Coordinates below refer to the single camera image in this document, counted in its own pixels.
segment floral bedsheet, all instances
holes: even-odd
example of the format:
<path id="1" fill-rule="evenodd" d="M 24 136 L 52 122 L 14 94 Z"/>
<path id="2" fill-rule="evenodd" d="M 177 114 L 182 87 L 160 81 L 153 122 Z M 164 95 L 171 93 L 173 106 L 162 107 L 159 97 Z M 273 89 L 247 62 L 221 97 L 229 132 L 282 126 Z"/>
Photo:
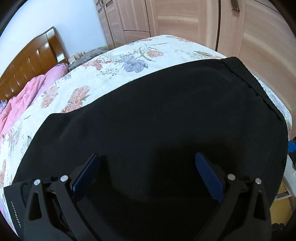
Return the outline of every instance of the floral bedsheet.
<path id="1" fill-rule="evenodd" d="M 3 188 L 11 185 L 32 138 L 48 115 L 79 109 L 130 81 L 160 69 L 201 59 L 221 58 L 225 56 L 200 44 L 162 35 L 106 52 L 57 80 L 31 104 L 2 138 L 0 210 L 10 226 L 14 229 L 7 208 L 11 204 L 6 203 Z M 259 82 L 285 116 L 290 131 L 292 118 L 289 111 L 264 83 Z"/>

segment black garment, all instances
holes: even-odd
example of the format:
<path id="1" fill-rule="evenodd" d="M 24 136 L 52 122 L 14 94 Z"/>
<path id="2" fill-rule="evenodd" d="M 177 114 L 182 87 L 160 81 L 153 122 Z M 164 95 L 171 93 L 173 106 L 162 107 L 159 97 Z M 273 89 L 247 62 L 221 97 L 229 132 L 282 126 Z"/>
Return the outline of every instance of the black garment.
<path id="1" fill-rule="evenodd" d="M 287 145 L 284 117 L 239 59 L 201 60 L 50 115 L 13 183 L 69 175 L 98 153 L 98 177 L 78 206 L 104 241 L 192 240 L 217 207 L 195 153 L 240 179 L 261 178 L 271 204 Z"/>

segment cabinet handle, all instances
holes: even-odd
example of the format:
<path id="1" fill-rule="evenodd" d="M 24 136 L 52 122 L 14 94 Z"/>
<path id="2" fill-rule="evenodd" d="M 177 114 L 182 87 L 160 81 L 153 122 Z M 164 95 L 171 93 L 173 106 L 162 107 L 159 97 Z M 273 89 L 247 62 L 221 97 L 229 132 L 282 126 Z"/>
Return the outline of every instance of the cabinet handle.
<path id="1" fill-rule="evenodd" d="M 237 0 L 230 0 L 232 10 L 239 12 L 239 4 Z"/>

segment headboard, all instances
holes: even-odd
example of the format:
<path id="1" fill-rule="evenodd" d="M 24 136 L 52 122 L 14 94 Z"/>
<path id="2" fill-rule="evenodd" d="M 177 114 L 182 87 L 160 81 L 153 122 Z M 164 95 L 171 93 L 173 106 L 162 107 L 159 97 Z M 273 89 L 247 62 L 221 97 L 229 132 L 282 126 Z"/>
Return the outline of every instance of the headboard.
<path id="1" fill-rule="evenodd" d="M 31 40 L 6 68 L 0 78 L 0 101 L 18 95 L 32 78 L 62 62 L 68 63 L 68 59 L 55 28 L 51 27 Z"/>

